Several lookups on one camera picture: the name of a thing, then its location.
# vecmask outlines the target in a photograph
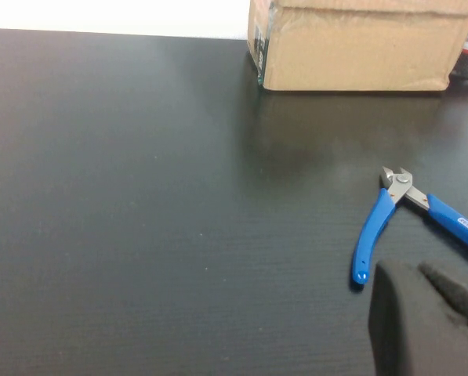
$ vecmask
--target pliers jaw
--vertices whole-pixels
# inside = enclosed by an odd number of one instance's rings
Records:
[[[382,182],[388,189],[390,198],[396,204],[413,186],[413,175],[400,168],[401,173],[394,173],[390,168],[383,167]]]

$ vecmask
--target blue pliers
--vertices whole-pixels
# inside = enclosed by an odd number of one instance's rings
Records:
[[[381,176],[385,188],[380,190],[376,204],[362,228],[354,252],[352,280],[357,284],[368,282],[375,243],[396,210],[396,203],[404,196],[423,210],[428,211],[429,216],[436,222],[468,244],[468,219],[434,195],[425,195],[417,190],[413,186],[412,174],[403,168],[400,170],[401,172],[396,174],[389,168],[383,168]]]

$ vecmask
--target handle tip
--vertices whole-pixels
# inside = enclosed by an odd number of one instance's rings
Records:
[[[366,284],[368,282],[369,278],[369,272],[361,271],[361,272],[356,272],[352,276],[352,279],[356,284]]]

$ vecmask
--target blue plastic handle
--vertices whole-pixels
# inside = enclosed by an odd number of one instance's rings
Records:
[[[352,280],[357,284],[365,284],[369,278],[369,265],[372,260],[373,248],[383,228],[396,210],[396,204],[390,198],[389,192],[382,188],[376,204],[369,213],[362,228],[352,261]]]
[[[468,219],[447,206],[433,194],[428,194],[429,215],[445,229],[468,244]]]

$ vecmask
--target metal jaw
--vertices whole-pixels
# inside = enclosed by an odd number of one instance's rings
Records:
[[[390,168],[383,167],[382,182],[389,190],[392,201],[396,204],[406,196],[412,203],[424,210],[429,210],[427,196],[413,186],[413,175],[400,168],[401,173],[394,173]]]

